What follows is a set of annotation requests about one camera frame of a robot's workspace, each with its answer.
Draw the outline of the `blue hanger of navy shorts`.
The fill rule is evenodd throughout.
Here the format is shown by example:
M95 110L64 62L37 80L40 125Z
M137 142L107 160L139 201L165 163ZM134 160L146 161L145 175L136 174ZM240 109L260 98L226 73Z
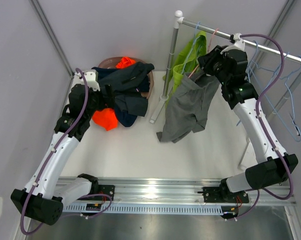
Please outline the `blue hanger of navy shorts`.
M259 65L257 64L256 61L254 61L253 59L251 59L251 60L249 61L249 63L248 63L247 71L248 71L248 73L250 73L250 75L252 75L252 76L255 78L255 80L256 80L256 82L258 83L258 86L259 86L259 87L260 87L260 81L259 81L259 79L256 77L256 75L255 75L255 73L254 73L254 71L253 71L253 69L252 69L252 65L254 65L258 70L264 70L264 71L266 71L266 72L272 73L272 76L271 76L270 80L268 81L267 85L262 89L263 91L264 91L264 90L265 90L265 89L266 89L266 88L267 88L267 87L275 80L275 78L278 76L279 71L280 71L280 68L281 68L281 66L282 66L282 64L280 63L280 64L276 67L275 70L271 70L271 69L268 69L268 68L259 66Z

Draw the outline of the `dark grey shorts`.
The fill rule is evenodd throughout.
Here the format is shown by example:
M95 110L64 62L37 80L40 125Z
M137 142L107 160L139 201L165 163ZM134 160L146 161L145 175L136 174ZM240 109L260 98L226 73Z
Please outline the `dark grey shorts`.
M129 67L115 70L98 79L100 91L106 97L105 85L111 85L115 106L131 115L144 117L148 110L148 99L137 90L148 73L155 67L151 63L137 62Z

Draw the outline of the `navy blue shorts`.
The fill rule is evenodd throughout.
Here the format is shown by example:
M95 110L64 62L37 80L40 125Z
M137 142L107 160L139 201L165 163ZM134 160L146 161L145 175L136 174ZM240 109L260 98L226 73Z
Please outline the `navy blue shorts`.
M126 128L131 127L135 123L136 119L138 118L137 115L129 114L127 110L120 110L120 108L118 106L115 106L113 109L114 109L114 112L115 112L115 116L118 120L118 123L120 123L122 126L124 126Z

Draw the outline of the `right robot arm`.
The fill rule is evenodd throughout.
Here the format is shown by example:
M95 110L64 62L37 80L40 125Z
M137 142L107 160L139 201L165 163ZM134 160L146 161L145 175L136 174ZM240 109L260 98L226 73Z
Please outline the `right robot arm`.
M279 200L288 200L294 192L292 172L299 161L277 140L262 110L260 95L247 80L246 52L217 45L199 57L198 63L220 82L222 97L243 124L257 161L243 173L222 179L219 197L230 202L246 191L264 190Z

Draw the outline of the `orange shorts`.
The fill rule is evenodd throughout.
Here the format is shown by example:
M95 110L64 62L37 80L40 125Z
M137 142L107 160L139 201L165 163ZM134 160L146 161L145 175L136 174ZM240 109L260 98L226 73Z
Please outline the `orange shorts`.
M120 61L116 64L116 69L127 68L136 63L136 60L123 56ZM106 131L110 131L118 127L118 119L115 114L115 110L112 108L105 108L101 111L96 111L92 116L93 122L103 127Z

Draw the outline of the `blue hanger of orange shorts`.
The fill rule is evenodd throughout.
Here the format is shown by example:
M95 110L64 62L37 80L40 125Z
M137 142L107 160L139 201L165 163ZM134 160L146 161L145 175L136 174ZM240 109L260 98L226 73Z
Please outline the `blue hanger of orange shorts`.
M283 99L280 100L276 106L273 106L272 103L270 102L270 100L268 99L267 95L265 95L268 103L270 104L270 106L272 107L272 112L266 117L267 121L270 122L274 117L278 117L279 120L281 121L281 123L283 124L283 126L286 128L286 130L289 132L289 134L292 136L292 138L296 141L296 142L301 142L301 131L299 126L295 123L295 107L294 107L294 98L293 98L293 93L291 91L291 89L288 87L287 82L290 79L290 77L299 72L301 70L301 64L300 67L296 70L291 71L287 76L283 76L283 77L279 77L279 80L284 80L284 85L286 87L286 90L288 91L288 96L286 96L286 94L284 94ZM284 106L285 102L287 100L290 100L291 103L291 113L289 113L289 116L291 117L291 124L293 125L293 127L296 130L296 134L293 134L292 131L290 130L290 128L286 125L286 123L284 122L283 118L281 117L281 115L279 114L279 110L281 107Z

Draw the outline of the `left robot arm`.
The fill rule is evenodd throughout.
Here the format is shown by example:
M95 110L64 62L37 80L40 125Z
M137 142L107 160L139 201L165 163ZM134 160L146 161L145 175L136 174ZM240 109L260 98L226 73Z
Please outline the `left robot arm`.
M68 101L38 169L23 189L14 189L10 196L20 212L21 229L26 217L41 224L54 225L63 208L76 200L112 202L114 199L112 193L101 190L97 177L85 173L78 175L73 182L56 188L69 157L90 127L92 116L106 107L103 94L83 84L76 84L71 89Z

